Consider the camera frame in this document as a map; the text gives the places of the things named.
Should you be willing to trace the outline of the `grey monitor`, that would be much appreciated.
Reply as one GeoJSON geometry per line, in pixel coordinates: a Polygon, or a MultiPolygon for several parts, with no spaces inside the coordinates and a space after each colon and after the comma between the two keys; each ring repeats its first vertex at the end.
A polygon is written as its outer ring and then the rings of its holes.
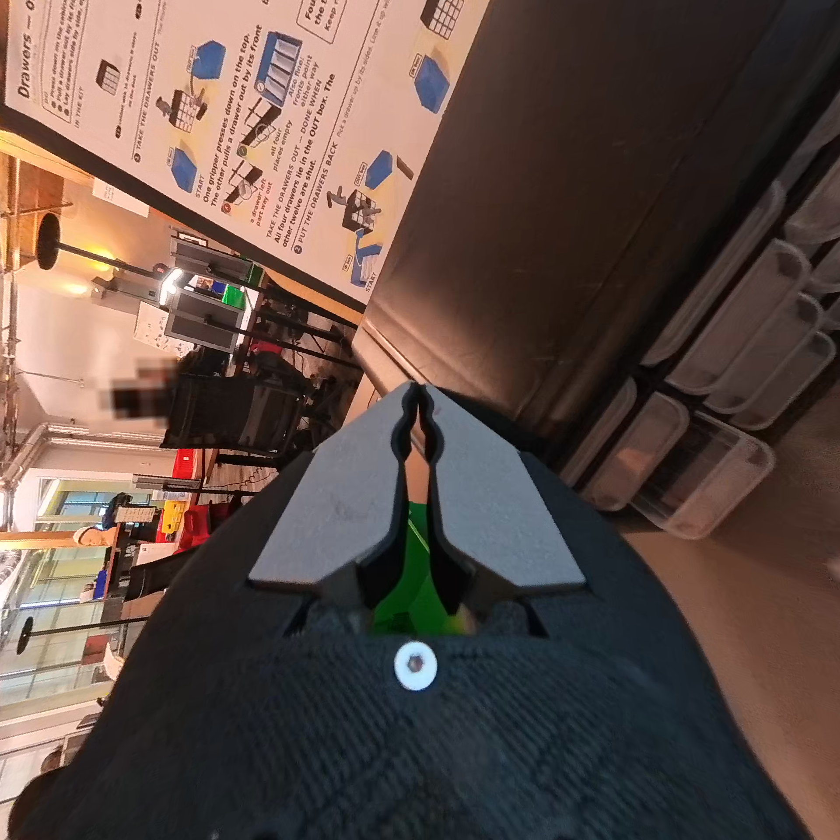
{"type": "Polygon", "coordinates": [[[178,290],[167,307],[167,338],[226,354],[235,351],[246,315],[244,309],[190,288],[178,290]]]}

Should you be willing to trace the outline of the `black drawer cabinet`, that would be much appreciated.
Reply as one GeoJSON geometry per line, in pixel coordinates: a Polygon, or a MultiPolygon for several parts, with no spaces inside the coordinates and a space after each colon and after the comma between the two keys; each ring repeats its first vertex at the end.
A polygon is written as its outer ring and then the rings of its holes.
{"type": "Polygon", "coordinates": [[[838,95],[838,2],[491,2],[353,342],[558,476],[838,95]]]}

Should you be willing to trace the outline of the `red cloth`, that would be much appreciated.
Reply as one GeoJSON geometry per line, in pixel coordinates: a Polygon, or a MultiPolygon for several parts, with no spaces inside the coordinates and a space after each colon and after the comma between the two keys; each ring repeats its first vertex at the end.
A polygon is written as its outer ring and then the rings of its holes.
{"type": "Polygon", "coordinates": [[[230,502],[191,506],[185,510],[178,548],[190,550],[203,544],[231,515],[230,502]]]}

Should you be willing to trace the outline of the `black round-base stand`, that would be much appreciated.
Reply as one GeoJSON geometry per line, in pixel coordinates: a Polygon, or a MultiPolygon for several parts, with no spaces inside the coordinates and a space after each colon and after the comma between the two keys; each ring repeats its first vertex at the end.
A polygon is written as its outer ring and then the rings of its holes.
{"type": "Polygon", "coordinates": [[[35,257],[42,270],[52,270],[61,252],[78,256],[89,261],[122,270],[139,277],[151,280],[162,280],[169,271],[167,266],[163,270],[146,269],[134,266],[120,259],[97,254],[90,250],[63,243],[60,240],[60,219],[54,213],[47,213],[38,226],[35,257]]]}
{"type": "Polygon", "coordinates": [[[148,621],[148,619],[148,616],[134,616],[122,620],[119,619],[117,621],[87,623],[74,626],[63,626],[51,629],[35,630],[35,619],[32,616],[30,616],[25,620],[20,635],[17,638],[16,655],[22,655],[27,649],[30,641],[37,637],[49,637],[60,634],[75,634],[82,632],[88,633],[92,631],[105,631],[115,628],[127,627],[136,623],[145,623],[146,621],[148,621]]]}

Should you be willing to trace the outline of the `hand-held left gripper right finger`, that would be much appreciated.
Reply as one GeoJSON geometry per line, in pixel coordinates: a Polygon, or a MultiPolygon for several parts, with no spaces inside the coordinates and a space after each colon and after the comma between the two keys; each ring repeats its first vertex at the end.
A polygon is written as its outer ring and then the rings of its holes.
{"type": "Polygon", "coordinates": [[[517,448],[432,385],[420,386],[420,424],[430,571],[447,612],[585,585],[517,448]]]}

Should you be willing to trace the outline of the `clear plastic drawer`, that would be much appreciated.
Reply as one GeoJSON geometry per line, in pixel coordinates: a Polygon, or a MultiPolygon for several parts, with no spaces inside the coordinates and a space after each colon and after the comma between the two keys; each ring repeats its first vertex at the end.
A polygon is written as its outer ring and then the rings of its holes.
{"type": "Polygon", "coordinates": [[[630,505],[674,537],[705,539],[775,463],[772,447],[762,440],[696,413],[630,505]]]}

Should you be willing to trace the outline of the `plywood backing board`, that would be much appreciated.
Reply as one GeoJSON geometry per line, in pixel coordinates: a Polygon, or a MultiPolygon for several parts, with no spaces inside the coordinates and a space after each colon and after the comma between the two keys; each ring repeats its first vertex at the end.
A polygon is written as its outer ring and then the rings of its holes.
{"type": "Polygon", "coordinates": [[[325,308],[320,306],[317,302],[311,301],[306,297],[302,297],[294,293],[294,291],[286,289],[282,285],[278,284],[275,279],[265,271],[260,281],[259,288],[260,293],[265,298],[281,302],[285,305],[305,309],[308,312],[317,314],[324,319],[339,323],[351,329],[357,329],[363,318],[363,315],[357,311],[350,310],[350,316],[347,317],[341,311],[335,311],[334,308],[325,308]]]}

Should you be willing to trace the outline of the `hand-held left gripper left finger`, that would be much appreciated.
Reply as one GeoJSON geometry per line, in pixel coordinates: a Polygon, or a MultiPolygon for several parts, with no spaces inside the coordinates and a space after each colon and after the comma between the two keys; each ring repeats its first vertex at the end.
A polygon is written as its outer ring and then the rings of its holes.
{"type": "Polygon", "coordinates": [[[420,389],[405,382],[314,451],[248,575],[256,587],[374,609],[403,573],[420,389]]]}

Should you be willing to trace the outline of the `white instruction poster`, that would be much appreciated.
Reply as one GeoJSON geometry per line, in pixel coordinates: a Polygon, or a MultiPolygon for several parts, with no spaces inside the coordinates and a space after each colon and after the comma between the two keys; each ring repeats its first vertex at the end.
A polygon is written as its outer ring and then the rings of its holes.
{"type": "Polygon", "coordinates": [[[2,127],[362,312],[490,2],[2,2],[2,127]]]}

